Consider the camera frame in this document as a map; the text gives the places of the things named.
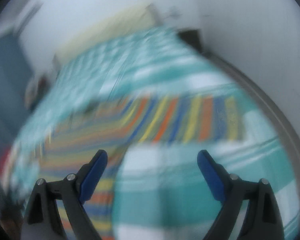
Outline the multicolour striped knit sweater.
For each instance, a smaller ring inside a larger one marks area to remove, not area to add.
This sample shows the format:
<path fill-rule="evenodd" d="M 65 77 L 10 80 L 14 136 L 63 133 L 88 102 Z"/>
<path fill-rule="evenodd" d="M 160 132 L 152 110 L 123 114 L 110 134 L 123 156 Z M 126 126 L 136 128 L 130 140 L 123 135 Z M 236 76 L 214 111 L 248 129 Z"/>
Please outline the multicolour striped knit sweater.
<path fill-rule="evenodd" d="M 238 142 L 244 132 L 241 109 L 232 95 L 143 96 L 96 103 L 69 116 L 34 151 L 48 180 L 78 170 L 100 149 L 107 152 L 107 166 L 89 193 L 86 211 L 101 238 L 113 239 L 115 179 L 130 146 Z"/>

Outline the pile of clothes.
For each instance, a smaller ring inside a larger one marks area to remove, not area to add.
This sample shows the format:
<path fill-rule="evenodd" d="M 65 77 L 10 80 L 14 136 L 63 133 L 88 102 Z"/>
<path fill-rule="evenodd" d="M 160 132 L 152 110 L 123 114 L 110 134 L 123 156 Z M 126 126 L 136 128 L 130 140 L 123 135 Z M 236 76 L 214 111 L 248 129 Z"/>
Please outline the pile of clothes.
<path fill-rule="evenodd" d="M 50 89 L 50 82 L 45 75 L 30 78 L 24 96 L 27 109 L 33 109 Z"/>

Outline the red cloth item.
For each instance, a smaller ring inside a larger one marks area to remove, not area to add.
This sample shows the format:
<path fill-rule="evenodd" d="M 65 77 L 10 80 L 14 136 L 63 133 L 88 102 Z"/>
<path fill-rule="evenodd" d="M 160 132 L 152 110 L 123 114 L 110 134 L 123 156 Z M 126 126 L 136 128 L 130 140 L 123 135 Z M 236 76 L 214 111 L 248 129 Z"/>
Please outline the red cloth item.
<path fill-rule="evenodd" d="M 10 149 L 7 149 L 3 155 L 0 157 L 0 177 L 2 176 L 5 166 L 8 162 L 9 159 L 9 155 L 10 155 Z"/>

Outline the teal white plaid bedspread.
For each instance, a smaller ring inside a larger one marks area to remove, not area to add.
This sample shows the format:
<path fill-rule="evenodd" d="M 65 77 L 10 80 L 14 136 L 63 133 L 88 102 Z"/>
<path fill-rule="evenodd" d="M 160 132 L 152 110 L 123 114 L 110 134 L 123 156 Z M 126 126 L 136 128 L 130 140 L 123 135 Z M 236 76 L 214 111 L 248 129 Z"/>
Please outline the teal white plaid bedspread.
<path fill-rule="evenodd" d="M 115 179 L 113 239 L 203 238 L 221 205 L 197 166 L 201 150 L 244 180 L 269 180 L 285 239 L 294 239 L 300 200 L 275 128 L 245 90 L 167 27 L 97 44 L 61 68 L 13 143 L 9 188 L 15 199 L 28 198 L 38 178 L 54 181 L 41 173 L 41 156 L 34 150 L 75 113 L 121 98 L 198 94 L 234 96 L 245 126 L 243 139 L 130 146 Z"/>

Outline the blue grey curtain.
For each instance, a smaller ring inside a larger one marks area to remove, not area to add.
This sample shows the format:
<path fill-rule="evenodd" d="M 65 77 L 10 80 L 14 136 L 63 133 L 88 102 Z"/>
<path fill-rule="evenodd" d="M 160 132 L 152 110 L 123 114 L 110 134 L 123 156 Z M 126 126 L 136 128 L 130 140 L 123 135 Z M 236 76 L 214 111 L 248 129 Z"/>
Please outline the blue grey curtain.
<path fill-rule="evenodd" d="M 29 116 L 24 95 L 33 72 L 18 40 L 12 34 L 0 38 L 0 137 L 14 138 Z"/>

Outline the dark bedside table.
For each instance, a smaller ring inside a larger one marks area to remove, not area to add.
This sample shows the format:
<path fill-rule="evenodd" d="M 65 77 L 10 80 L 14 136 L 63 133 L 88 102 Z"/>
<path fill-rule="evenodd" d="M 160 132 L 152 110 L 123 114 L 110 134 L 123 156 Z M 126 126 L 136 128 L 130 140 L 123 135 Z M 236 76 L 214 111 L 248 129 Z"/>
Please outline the dark bedside table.
<path fill-rule="evenodd" d="M 199 29 L 179 30 L 178 36 L 187 44 L 192 46 L 199 53 L 203 52 L 203 46 L 200 40 Z"/>

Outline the white wardrobe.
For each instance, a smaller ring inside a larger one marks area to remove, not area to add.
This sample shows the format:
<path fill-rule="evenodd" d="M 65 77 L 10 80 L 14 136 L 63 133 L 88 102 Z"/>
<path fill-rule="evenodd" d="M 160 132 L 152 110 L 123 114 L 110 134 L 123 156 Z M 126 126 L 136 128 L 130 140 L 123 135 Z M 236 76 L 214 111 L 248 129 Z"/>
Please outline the white wardrobe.
<path fill-rule="evenodd" d="M 300 137 L 300 7 L 295 0 L 200 0 L 208 47 L 254 81 Z"/>

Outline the cream padded headboard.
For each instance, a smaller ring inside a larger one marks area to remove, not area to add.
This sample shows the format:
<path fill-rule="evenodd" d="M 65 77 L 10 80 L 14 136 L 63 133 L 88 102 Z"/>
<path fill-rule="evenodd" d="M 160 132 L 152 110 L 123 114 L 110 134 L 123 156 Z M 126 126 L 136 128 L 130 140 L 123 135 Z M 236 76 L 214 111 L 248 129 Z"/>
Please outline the cream padded headboard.
<path fill-rule="evenodd" d="M 139 3 L 88 26 L 56 50 L 54 60 L 64 65 L 87 49 L 117 37 L 162 25 L 159 11 L 153 3 Z"/>

